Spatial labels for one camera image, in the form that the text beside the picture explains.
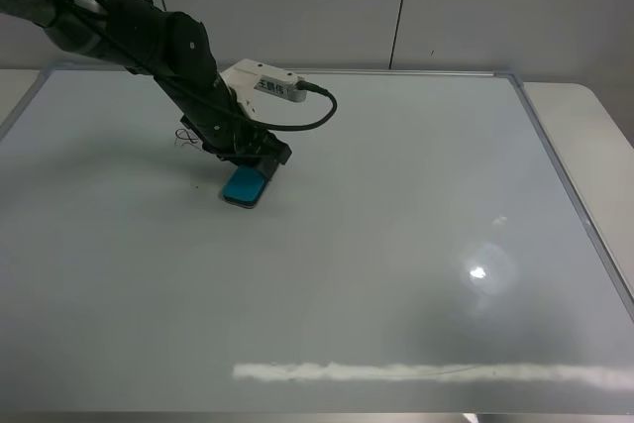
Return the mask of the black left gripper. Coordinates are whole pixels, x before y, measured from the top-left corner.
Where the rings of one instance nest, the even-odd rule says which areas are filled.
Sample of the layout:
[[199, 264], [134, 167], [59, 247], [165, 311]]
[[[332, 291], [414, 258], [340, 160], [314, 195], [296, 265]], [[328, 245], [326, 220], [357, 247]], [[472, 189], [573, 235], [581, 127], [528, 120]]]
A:
[[220, 161], [254, 168], [268, 179], [290, 158], [290, 146], [269, 131], [252, 131], [248, 126], [232, 126], [223, 131], [215, 126], [212, 137], [205, 139], [185, 116], [181, 117], [180, 123], [181, 128], [189, 129], [202, 141], [202, 151]]

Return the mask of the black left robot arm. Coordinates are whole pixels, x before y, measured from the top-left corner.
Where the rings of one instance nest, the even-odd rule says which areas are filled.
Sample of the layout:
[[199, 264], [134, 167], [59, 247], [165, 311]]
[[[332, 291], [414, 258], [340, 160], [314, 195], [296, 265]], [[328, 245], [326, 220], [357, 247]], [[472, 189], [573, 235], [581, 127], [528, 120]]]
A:
[[247, 118], [222, 78], [204, 25], [149, 0], [1, 0], [2, 13], [40, 27], [59, 49], [154, 79], [204, 151], [275, 172], [290, 147]]

